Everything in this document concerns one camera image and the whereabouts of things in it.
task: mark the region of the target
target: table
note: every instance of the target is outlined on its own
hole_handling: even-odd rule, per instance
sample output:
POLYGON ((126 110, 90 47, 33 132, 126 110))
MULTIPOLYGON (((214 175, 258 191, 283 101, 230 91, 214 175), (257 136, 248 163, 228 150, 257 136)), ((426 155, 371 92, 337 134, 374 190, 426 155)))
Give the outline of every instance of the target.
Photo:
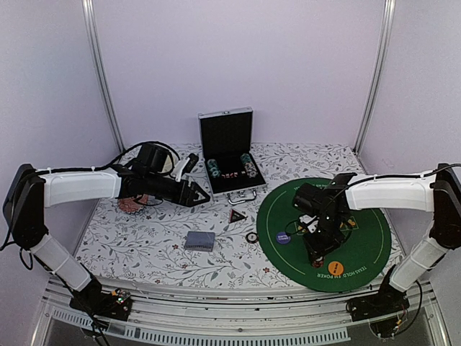
MULTIPOLYGON (((200 145, 174 148, 180 155, 200 156, 190 174, 208 192, 200 145)), ((275 269, 259 244, 249 244, 245 235, 256 230, 256 215, 262 200, 275 187, 302 177, 332 178, 339 172, 361 173, 362 168, 348 146, 301 143, 255 143, 251 152, 268 185, 255 201, 236 207, 248 217, 229 224, 231 206, 224 199, 194 208, 165 202, 128 215, 116 200, 100 200, 76 253, 92 273, 154 285, 194 288, 283 288, 299 285, 275 269), (213 231, 213 252, 184 250, 188 231, 213 231)), ((125 160, 133 157, 132 152, 125 160)), ((383 275, 400 262, 402 250, 392 231, 392 249, 383 275)))

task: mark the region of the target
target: dealer button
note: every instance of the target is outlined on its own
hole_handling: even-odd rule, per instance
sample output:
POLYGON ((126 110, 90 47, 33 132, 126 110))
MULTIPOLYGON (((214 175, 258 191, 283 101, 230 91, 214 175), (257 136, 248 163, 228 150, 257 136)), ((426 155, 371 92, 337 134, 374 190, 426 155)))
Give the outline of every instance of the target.
POLYGON ((328 265, 328 271, 334 276, 339 276, 344 272, 344 266, 338 261, 333 261, 328 265))

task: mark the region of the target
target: white wall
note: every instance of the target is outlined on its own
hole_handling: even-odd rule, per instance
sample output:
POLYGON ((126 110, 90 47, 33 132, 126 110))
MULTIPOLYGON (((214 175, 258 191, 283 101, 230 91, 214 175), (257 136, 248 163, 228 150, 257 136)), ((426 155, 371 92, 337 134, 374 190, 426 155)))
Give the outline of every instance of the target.
MULTIPOLYGON (((372 124, 362 159, 368 171, 420 172, 461 162, 461 1, 397 1, 372 124)), ((407 251, 430 216, 391 212, 407 251)), ((461 345, 461 251, 431 272, 453 345, 461 345)))
POLYGON ((199 142, 198 112, 252 106, 254 141, 352 145, 381 0, 95 1, 128 144, 199 142))
MULTIPOLYGON (((86 38, 81 1, 3 0, 0 11, 0 200, 17 167, 103 164, 116 153, 86 38)), ((50 232, 76 245, 93 203, 47 210, 50 232)), ((0 240, 6 223, 0 218, 0 240)), ((0 345, 30 343, 48 275, 18 248, 0 253, 0 345)))

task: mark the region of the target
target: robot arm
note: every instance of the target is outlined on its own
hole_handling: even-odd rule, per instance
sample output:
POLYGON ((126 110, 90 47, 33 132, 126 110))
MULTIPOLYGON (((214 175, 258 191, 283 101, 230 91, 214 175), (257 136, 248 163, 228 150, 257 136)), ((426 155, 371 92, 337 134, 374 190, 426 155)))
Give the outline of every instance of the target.
POLYGON ((3 212, 14 242, 29 251, 47 270, 71 288, 76 301, 71 306, 91 315, 126 320, 130 299, 126 292, 103 293, 97 279, 49 233, 44 208, 65 202, 94 198, 130 198, 155 195, 172 203, 192 207, 208 202, 210 196, 195 182, 180 179, 197 163, 195 155, 179 162, 175 179, 161 173, 166 149, 145 144, 128 166, 119 164, 87 172, 48 173, 23 164, 9 189, 3 212))
POLYGON ((461 247, 460 201, 461 184, 456 174, 447 164, 440 164, 437 173, 388 177, 338 174, 323 189, 303 185, 293 205, 318 221, 313 230, 303 235, 314 266, 345 242, 339 227, 349 219, 350 210, 407 208, 434 214, 428 234, 397 267, 389 270, 378 293, 348 302, 348 311, 356 321, 401 311, 402 306, 407 309, 406 291, 411 285, 450 249, 461 247))

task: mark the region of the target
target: poker chip case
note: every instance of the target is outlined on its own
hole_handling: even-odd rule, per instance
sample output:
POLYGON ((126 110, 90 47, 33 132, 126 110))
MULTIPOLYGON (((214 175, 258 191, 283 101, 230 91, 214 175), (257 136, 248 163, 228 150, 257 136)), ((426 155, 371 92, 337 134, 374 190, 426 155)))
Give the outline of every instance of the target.
POLYGON ((251 155, 251 107, 200 113, 200 137, 213 198, 231 205, 254 200, 266 181, 251 155))

